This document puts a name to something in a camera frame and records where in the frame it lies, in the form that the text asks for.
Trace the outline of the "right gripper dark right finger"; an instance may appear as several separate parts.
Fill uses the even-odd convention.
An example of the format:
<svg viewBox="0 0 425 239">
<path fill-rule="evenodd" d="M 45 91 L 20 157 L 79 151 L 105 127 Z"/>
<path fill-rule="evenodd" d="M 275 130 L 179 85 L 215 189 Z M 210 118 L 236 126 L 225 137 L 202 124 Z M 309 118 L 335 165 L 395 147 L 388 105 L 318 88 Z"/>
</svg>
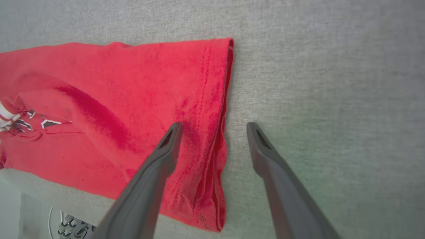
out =
<svg viewBox="0 0 425 239">
<path fill-rule="evenodd" d="M 249 122 L 246 133 L 255 172 L 263 179 L 278 239 L 339 239 L 288 163 L 259 125 Z"/>
</svg>

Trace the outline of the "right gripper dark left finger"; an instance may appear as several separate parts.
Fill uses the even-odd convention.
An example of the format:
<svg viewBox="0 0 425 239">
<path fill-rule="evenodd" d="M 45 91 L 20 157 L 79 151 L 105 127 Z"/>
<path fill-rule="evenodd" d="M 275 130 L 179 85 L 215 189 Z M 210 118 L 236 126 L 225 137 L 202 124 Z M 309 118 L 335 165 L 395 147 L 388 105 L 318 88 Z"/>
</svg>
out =
<svg viewBox="0 0 425 239">
<path fill-rule="evenodd" d="M 152 239 L 167 177 L 175 170 L 183 127 L 174 122 L 97 226 L 93 239 Z"/>
</svg>

